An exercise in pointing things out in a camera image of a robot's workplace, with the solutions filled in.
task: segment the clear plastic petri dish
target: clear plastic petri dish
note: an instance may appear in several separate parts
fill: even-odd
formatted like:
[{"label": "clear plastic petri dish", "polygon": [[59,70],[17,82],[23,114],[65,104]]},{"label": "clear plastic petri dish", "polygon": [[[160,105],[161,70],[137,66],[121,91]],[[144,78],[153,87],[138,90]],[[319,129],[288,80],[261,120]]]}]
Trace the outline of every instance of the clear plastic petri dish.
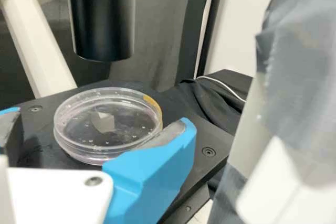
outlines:
[{"label": "clear plastic petri dish", "polygon": [[162,112],[150,96],[126,88],[98,88],[63,102],[54,136],[73,158],[92,165],[133,149],[162,130]]}]

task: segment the metal screw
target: metal screw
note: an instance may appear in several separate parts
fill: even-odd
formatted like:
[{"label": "metal screw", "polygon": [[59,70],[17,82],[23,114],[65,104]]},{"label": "metal screw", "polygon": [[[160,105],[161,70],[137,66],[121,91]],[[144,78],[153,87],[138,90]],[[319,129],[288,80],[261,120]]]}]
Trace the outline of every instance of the metal screw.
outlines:
[{"label": "metal screw", "polygon": [[215,152],[215,150],[212,149],[212,148],[210,148],[210,147],[204,147],[204,148],[202,149],[202,153],[203,153],[203,155],[206,156],[206,157],[214,157],[214,156],[216,156],[216,152]]},{"label": "metal screw", "polygon": [[32,112],[38,112],[38,111],[40,111],[42,108],[43,108],[43,107],[40,106],[40,105],[37,105],[37,106],[31,106],[31,107],[29,108],[29,111],[32,111]]},{"label": "metal screw", "polygon": [[91,177],[91,178],[88,178],[86,181],[85,181],[85,185],[87,186],[98,186],[100,183],[102,183],[103,179],[100,178],[100,177]]}]

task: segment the black fabric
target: black fabric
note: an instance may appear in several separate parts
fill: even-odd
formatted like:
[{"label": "black fabric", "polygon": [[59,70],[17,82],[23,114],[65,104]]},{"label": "black fabric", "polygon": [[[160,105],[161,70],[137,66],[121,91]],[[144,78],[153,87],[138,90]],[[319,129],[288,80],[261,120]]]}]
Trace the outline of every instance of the black fabric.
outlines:
[{"label": "black fabric", "polygon": [[[246,99],[252,81],[249,76],[229,70],[210,74],[209,77],[222,81],[243,99]],[[207,79],[189,79],[165,91],[164,94],[235,135],[244,102],[222,85]]]}]

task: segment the black cylindrical lens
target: black cylindrical lens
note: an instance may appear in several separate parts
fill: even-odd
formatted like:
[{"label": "black cylindrical lens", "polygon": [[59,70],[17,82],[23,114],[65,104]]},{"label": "black cylindrical lens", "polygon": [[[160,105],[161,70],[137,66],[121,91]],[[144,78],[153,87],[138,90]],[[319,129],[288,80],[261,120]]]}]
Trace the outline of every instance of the black cylindrical lens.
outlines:
[{"label": "black cylindrical lens", "polygon": [[134,54],[135,0],[69,0],[72,41],[88,60],[116,61]]}]

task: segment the white wall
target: white wall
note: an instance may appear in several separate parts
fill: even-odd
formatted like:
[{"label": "white wall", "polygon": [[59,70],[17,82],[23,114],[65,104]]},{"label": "white wall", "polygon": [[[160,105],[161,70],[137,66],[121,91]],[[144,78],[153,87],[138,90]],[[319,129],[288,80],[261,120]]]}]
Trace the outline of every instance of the white wall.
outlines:
[{"label": "white wall", "polygon": [[220,0],[205,74],[230,69],[254,76],[255,35],[270,0]]}]

